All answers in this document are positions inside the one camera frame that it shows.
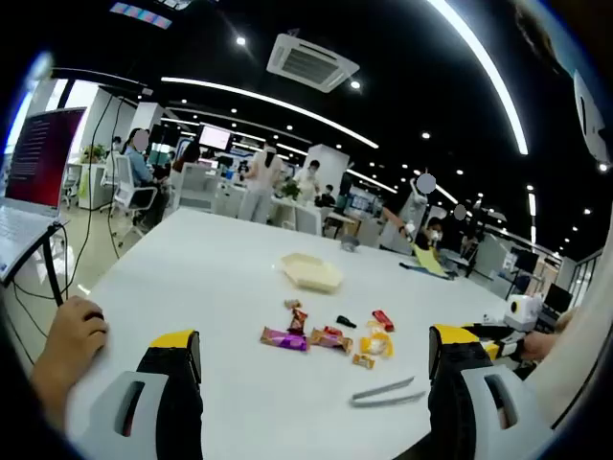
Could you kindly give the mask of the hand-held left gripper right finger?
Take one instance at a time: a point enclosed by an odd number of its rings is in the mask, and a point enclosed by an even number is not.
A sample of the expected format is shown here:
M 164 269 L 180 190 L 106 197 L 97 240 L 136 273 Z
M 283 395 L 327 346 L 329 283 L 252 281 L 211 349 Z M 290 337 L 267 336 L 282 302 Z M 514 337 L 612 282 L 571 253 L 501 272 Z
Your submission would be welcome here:
M 537 459 L 553 430 L 524 380 L 463 326 L 429 329 L 433 459 Z

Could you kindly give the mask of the person's right hand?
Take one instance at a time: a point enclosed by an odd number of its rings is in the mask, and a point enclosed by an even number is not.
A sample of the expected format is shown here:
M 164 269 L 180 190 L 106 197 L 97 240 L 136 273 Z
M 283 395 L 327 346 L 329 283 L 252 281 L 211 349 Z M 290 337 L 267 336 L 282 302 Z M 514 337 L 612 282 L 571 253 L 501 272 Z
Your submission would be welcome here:
M 523 342 L 521 358 L 528 361 L 543 360 L 554 348 L 559 335 L 556 333 L 528 333 Z

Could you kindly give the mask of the person's left hand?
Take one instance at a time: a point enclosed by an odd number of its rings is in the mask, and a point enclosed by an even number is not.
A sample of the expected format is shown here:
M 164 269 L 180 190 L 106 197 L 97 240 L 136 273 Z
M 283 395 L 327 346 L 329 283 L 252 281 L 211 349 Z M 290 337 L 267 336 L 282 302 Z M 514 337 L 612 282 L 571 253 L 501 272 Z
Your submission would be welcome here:
M 57 309 L 43 355 L 66 375 L 82 374 L 105 346 L 108 331 L 97 304 L 72 296 Z

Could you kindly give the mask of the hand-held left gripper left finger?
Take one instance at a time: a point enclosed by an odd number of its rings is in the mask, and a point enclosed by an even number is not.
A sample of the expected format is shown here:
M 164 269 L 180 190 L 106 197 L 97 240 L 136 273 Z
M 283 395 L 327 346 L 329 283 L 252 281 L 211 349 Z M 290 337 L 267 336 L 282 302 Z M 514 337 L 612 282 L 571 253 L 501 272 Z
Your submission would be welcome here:
M 201 459 L 199 332 L 164 334 L 94 400 L 77 446 L 86 459 Z

